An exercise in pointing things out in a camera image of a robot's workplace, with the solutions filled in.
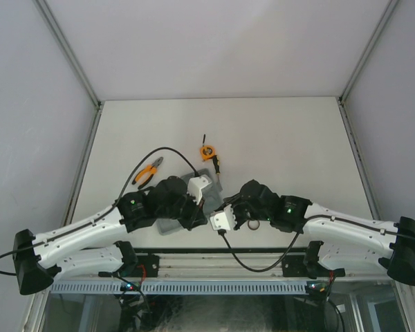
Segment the grey plastic tool case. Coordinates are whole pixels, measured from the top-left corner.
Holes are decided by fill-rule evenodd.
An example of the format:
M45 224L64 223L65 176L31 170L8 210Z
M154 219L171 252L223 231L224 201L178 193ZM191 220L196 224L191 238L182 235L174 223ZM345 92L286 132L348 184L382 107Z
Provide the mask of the grey plastic tool case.
M222 204L220 192L206 168L161 180L149 192L159 233L169 235L207 224L210 214Z

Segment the black yellow screwdriver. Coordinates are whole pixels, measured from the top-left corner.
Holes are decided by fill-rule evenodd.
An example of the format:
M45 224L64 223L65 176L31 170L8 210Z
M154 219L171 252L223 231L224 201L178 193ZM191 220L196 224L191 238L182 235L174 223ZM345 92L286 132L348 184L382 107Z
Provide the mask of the black yellow screwdriver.
M215 170L215 174L220 177L221 175L221 169L220 169L220 162L219 162L219 157L215 154L212 157L212 163L214 165L214 170Z

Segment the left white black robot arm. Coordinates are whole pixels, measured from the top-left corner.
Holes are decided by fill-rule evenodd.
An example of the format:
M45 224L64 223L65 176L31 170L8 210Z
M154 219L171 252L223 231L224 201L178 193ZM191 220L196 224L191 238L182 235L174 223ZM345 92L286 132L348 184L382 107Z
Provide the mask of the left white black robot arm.
M191 230L207 224L203 192L207 176L185 182L170 176L154 187L129 192L97 214L50 232L15 235L12 260L19 292L32 295L61 278L98 273L133 275L138 258L127 235L158 219L177 220Z

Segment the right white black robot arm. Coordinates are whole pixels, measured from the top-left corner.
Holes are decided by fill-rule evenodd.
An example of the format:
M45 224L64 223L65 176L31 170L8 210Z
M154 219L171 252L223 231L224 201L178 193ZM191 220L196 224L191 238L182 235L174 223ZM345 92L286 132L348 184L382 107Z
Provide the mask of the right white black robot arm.
M247 221L267 221L280 232L308 237L313 253L305 256L305 271L367 270L415 286L415 220L363 219L298 196L278 195L256 180L227 198L223 209L232 214L234 229Z

